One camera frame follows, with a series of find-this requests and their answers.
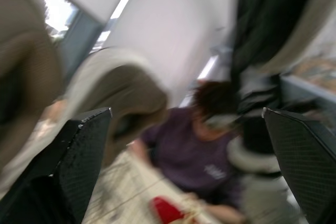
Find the white ceiling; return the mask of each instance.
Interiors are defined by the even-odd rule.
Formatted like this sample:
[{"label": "white ceiling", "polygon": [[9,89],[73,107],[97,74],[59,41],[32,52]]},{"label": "white ceiling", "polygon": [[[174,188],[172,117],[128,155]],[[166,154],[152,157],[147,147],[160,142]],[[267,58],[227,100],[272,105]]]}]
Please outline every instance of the white ceiling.
[{"label": "white ceiling", "polygon": [[[130,0],[105,46],[142,51],[181,103],[210,57],[209,48],[233,27],[235,0]],[[225,30],[215,32],[218,27]]]}]

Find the person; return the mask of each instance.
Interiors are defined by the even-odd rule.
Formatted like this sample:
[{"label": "person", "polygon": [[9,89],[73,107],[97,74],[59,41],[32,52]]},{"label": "person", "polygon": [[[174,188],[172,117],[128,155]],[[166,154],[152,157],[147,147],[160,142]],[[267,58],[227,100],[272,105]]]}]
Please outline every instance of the person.
[{"label": "person", "polygon": [[130,145],[135,156],[158,168],[182,191],[197,195],[224,223],[245,221],[238,211],[239,177],[226,154],[236,136],[234,97],[230,82],[204,83],[196,89],[191,107],[170,109],[163,124],[144,131]]},{"label": "person", "polygon": [[[102,49],[81,64],[65,89],[61,62],[45,27],[43,0],[0,2],[0,200],[78,114],[111,108],[102,169],[143,129],[164,120],[166,92],[140,52],[125,47]],[[43,115],[60,95],[62,102]],[[39,134],[32,133],[41,116],[53,117],[53,126],[35,137]]]}]

